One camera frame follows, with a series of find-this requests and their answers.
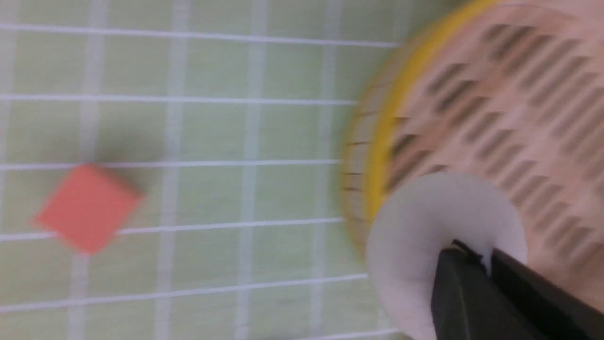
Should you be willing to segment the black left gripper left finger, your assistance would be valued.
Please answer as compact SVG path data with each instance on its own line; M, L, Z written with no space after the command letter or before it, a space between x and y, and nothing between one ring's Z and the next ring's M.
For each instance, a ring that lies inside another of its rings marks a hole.
M438 340L545 340L491 281L482 256L459 240L438 256L431 315Z

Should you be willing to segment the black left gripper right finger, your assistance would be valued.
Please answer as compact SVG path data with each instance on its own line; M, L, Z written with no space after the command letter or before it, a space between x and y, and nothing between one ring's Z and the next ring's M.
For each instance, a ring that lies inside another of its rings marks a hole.
M602 340L602 312L500 249L490 258L491 277L528 323L548 340Z

